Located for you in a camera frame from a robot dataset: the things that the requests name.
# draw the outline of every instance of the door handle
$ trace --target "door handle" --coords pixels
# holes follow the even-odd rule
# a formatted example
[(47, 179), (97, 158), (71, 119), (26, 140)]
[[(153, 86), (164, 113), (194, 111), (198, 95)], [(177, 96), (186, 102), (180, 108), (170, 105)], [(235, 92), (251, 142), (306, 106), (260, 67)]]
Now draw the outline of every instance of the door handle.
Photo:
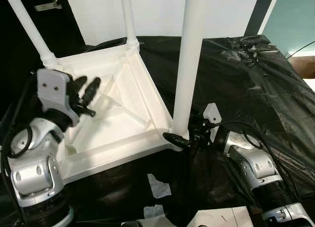
[(39, 4), (35, 5), (34, 8), (36, 11), (44, 11), (44, 10), (49, 10), (49, 9), (62, 9), (63, 7), (59, 3), (59, 0), (51, 0), (51, 3), (46, 3), (46, 4)]

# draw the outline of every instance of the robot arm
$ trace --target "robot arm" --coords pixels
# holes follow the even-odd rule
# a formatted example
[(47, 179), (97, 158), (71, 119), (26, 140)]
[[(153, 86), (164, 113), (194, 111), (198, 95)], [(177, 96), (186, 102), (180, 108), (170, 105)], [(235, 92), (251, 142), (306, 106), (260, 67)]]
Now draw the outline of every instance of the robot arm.
[(221, 116), (214, 103), (208, 104), (203, 117), (205, 120), (190, 134), (190, 141), (171, 133), (164, 133), (164, 138), (189, 149), (190, 154), (194, 154), (197, 146), (208, 148), (209, 141), (223, 147), (223, 154), (239, 167), (268, 226), (315, 227), (302, 204), (283, 181), (272, 156), (259, 149), (256, 139), (233, 131), (227, 134), (218, 132), (218, 124), (215, 123), (221, 122)]
[[(250, 139), (259, 145), (254, 138)], [(315, 227), (302, 204), (285, 186), (269, 154), (251, 145), (243, 134), (230, 131), (224, 155), (238, 164), (269, 226)]]
[(100, 78), (95, 78), (79, 98), (78, 92), (86, 81), (86, 76), (73, 81), (63, 72), (37, 71), (37, 95), (44, 113), (13, 137), (8, 154), (13, 192), (27, 226), (64, 227), (73, 219), (56, 154), (66, 129), (76, 126), (81, 114), (95, 115), (87, 106)]

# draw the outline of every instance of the black tarp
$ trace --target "black tarp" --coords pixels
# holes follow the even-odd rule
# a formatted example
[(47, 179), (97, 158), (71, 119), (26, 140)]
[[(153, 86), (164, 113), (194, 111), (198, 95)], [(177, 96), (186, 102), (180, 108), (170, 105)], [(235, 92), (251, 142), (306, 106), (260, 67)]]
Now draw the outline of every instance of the black tarp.
[[(140, 55), (171, 114), (180, 40), (139, 37)], [(205, 39), (191, 113), (198, 115), (211, 102), (224, 121), (240, 120), (260, 128), (291, 173), (301, 198), (315, 197), (315, 94), (276, 46), (262, 35)], [(172, 222), (181, 226), (196, 209), (248, 203), (220, 153), (199, 150), (189, 167), (189, 180), (186, 160), (186, 152), (163, 151), (68, 184), (77, 221), (139, 219), (143, 207), (162, 203)], [(172, 196), (154, 199), (147, 173), (169, 183)]]

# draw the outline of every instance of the white wall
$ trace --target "white wall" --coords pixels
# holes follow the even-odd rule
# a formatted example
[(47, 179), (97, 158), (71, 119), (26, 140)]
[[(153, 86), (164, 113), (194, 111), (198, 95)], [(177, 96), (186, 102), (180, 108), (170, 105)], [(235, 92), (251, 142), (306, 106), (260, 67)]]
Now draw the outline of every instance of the white wall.
[[(126, 35), (121, 0), (68, 0), (86, 44)], [(185, 0), (131, 0), (137, 35), (180, 36)], [(210, 0), (205, 38), (242, 36), (256, 0)]]

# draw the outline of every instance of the black cable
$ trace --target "black cable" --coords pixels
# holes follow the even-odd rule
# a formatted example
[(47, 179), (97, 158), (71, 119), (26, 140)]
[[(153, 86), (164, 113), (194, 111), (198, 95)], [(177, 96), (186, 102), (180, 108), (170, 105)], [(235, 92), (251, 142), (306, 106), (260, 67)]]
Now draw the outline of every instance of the black cable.
[[(216, 124), (211, 124), (210, 127), (211, 128), (214, 128), (214, 127), (217, 127), (217, 126), (221, 126), (221, 125), (225, 125), (225, 124), (241, 124), (241, 125), (244, 125), (246, 127), (249, 128), (250, 131), (253, 132), (253, 134), (255, 136), (257, 136), (257, 138), (262, 142), (262, 144), (266, 147), (266, 149), (268, 150), (270, 156), (272, 157), (272, 159), (274, 160), (275, 162), (275, 166), (276, 166), (276, 169), (278, 170), (279, 174), (281, 177), (285, 177), (284, 173), (283, 173), (283, 170), (286, 172), (286, 174), (288, 175), (291, 183), (293, 184), (293, 187), (295, 189), (295, 192), (296, 192), (296, 198), (299, 200), (299, 193), (298, 193), (298, 190), (296, 188), (296, 185), (293, 181), (293, 178), (291, 175), (289, 175), (289, 172), (287, 171), (287, 169), (281, 164), (281, 162), (279, 161), (279, 159), (276, 157), (276, 155), (274, 154), (274, 152), (271, 150), (269, 144), (266, 142), (266, 140), (264, 139), (264, 137), (250, 124), (248, 123), (245, 123), (243, 121), (237, 121), (237, 120), (234, 120), (234, 121), (224, 121), (224, 122), (220, 122), (220, 123), (216, 123)], [(290, 187), (290, 185), (288, 184), (288, 182), (284, 179), (283, 180), (284, 184), (286, 185), (286, 187)]]
[(302, 48), (298, 49), (298, 50), (297, 50), (296, 52), (294, 52), (292, 55), (289, 55), (289, 56), (287, 57), (287, 60), (288, 60), (289, 58), (291, 58), (295, 53), (298, 53), (300, 50), (303, 50), (305, 47), (307, 47), (307, 46), (313, 44), (314, 42), (315, 42), (315, 41), (312, 41), (311, 43), (309, 43), (309, 44), (303, 46)]
[(32, 136), (33, 136), (33, 131), (31, 129), (31, 127), (29, 125), (26, 125), (26, 130), (27, 130), (27, 133), (28, 133), (28, 141), (26, 142), (25, 144), (25, 147), (18, 153), (14, 154), (14, 153), (9, 153), (8, 154), (8, 157), (9, 158), (12, 158), (12, 159), (15, 159), (15, 158), (18, 158), (20, 157), (21, 155), (23, 155), (29, 148), (31, 142), (32, 142)]
[(253, 141), (250, 140), (250, 138), (248, 137), (246, 131), (243, 132), (244, 137), (246, 138), (247, 142), (249, 142), (253, 147), (257, 148), (257, 149), (261, 149), (261, 146), (257, 146)]
[(12, 119), (9, 123), (7, 133), (4, 136), (2, 148), (1, 148), (1, 154), (0, 154), (1, 177), (3, 179), (4, 185), (5, 185), (8, 193), (9, 193), (11, 200), (12, 200), (13, 204), (15, 205), (16, 213), (18, 214), (18, 218), (20, 219), (21, 222), (23, 222), (22, 212), (21, 212), (20, 206), (17, 202), (17, 199), (14, 195), (13, 186), (12, 186), (12, 183), (10, 181), (11, 169), (10, 169), (10, 165), (9, 165), (9, 161), (8, 161), (8, 154), (10, 152), (10, 145), (11, 145), (11, 139), (10, 138), (11, 138), (11, 134), (12, 134), (12, 131), (13, 131), (13, 128), (15, 125), (16, 118), (18, 117), (18, 114), (20, 113), (24, 99), (27, 95), (29, 87), (30, 87), (32, 81), (34, 80), (35, 76), (36, 75), (34, 74), (31, 78), (29, 78), (24, 85), (24, 88), (22, 90), (22, 94), (18, 100), (18, 103), (17, 103), (17, 106), (16, 106), (15, 111), (13, 113)]
[(3, 226), (6, 222), (11, 220), (15, 215), (16, 215), (15, 211), (12, 212), (11, 214), (7, 215), (6, 218), (0, 222), (0, 226)]

